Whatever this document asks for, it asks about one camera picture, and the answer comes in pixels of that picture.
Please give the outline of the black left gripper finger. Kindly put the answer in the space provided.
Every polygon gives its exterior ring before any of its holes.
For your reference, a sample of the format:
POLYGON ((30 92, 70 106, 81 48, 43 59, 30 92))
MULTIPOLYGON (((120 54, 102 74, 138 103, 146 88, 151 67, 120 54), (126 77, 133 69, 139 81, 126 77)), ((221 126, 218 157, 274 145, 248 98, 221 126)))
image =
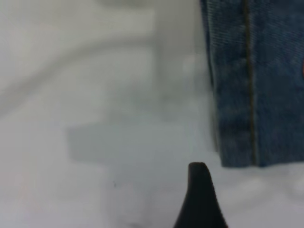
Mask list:
POLYGON ((221 212, 211 174, 203 162, 188 166, 186 196, 175 228, 227 228, 221 212))

